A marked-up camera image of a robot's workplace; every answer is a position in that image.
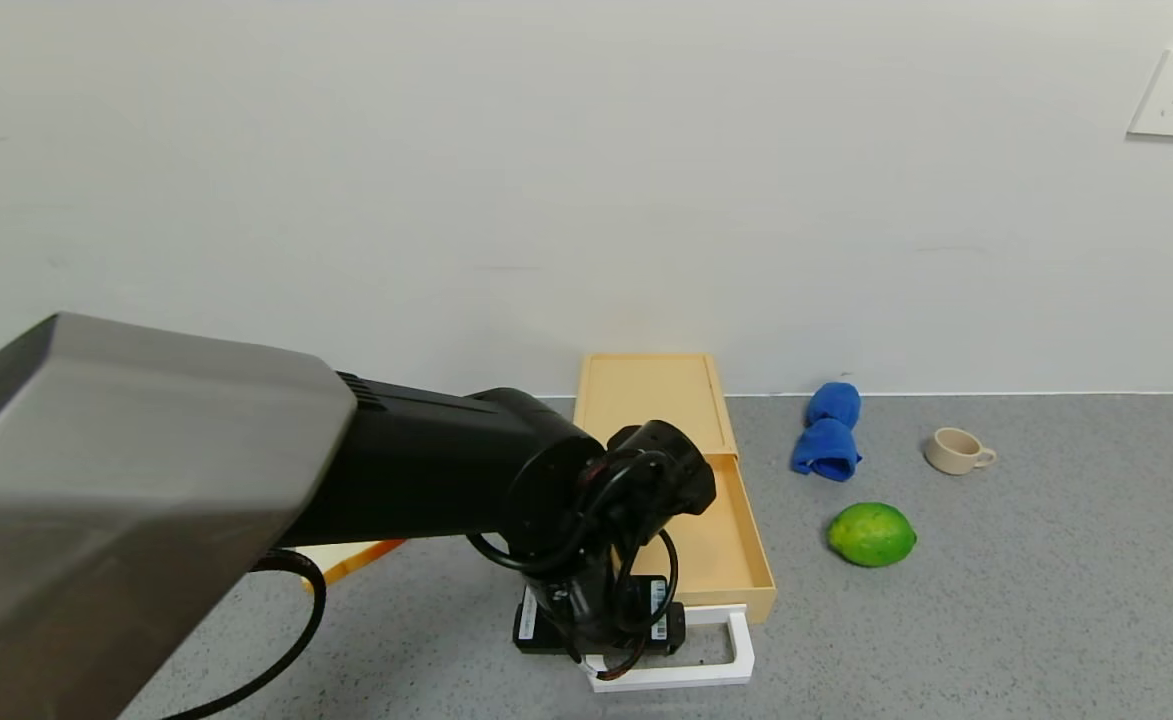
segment ceramic mug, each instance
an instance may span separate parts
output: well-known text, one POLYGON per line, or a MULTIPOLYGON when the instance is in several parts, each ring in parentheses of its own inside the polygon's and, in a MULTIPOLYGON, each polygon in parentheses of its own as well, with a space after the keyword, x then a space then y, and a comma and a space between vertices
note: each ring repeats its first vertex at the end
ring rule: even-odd
POLYGON ((948 475, 962 475, 974 468, 985 468, 998 456, 974 437, 972 433, 961 428, 942 428, 928 439, 924 457, 929 466, 948 475))

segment lime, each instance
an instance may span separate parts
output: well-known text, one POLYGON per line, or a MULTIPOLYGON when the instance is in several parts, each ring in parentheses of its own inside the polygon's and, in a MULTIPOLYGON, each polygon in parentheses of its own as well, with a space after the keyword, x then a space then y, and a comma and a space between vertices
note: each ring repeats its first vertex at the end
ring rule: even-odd
POLYGON ((883 568, 910 555, 915 530, 896 507, 859 502, 830 523, 827 542, 852 564, 883 568))

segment blue cloth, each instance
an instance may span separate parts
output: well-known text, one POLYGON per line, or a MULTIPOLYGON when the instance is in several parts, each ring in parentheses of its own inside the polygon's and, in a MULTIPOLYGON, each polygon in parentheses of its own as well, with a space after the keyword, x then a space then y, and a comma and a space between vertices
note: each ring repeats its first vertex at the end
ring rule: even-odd
POLYGON ((860 416, 861 396, 857 395, 857 388, 850 383, 825 383, 809 401, 804 423, 814 424, 820 419, 833 417, 852 429, 860 416))
POLYGON ((842 483, 852 477, 860 461, 857 443, 852 439, 848 424, 823 417, 801 434, 791 455, 791 469, 801 475, 815 473, 842 483))
POLYGON ((850 383, 825 383, 804 414, 807 428, 791 454, 791 469, 845 482, 861 462, 852 427, 861 415, 861 396, 850 383))

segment white label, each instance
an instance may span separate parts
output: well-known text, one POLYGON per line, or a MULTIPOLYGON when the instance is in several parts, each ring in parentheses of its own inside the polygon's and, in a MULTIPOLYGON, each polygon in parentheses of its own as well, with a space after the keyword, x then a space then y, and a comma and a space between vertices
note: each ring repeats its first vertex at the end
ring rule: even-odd
POLYGON ((533 597, 533 589, 523 587, 523 610, 518 611, 518 639, 530 641, 533 629, 537 624, 537 600, 533 597))
MULTIPOLYGON (((653 580, 653 592, 649 593, 651 598, 651 605, 649 613, 658 611, 662 603, 665 602, 665 580, 653 580)), ((664 641, 665 639, 665 616, 653 624, 653 639, 656 641, 664 641)))

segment wooden box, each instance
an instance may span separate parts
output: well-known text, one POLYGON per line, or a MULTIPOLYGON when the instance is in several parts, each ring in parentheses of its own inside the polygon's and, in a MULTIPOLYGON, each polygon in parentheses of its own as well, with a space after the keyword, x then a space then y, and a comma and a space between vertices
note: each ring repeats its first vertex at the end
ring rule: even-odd
MULTIPOLYGON (((606 442, 624 424, 665 420, 687 434, 716 471, 716 502, 701 515, 667 523, 679 551, 685 605, 745 603, 762 623, 777 598, 755 516, 737 462, 737 442, 711 355, 589 355, 582 365, 572 422, 606 442)), ((636 573, 669 573, 665 548, 649 543, 636 573)))

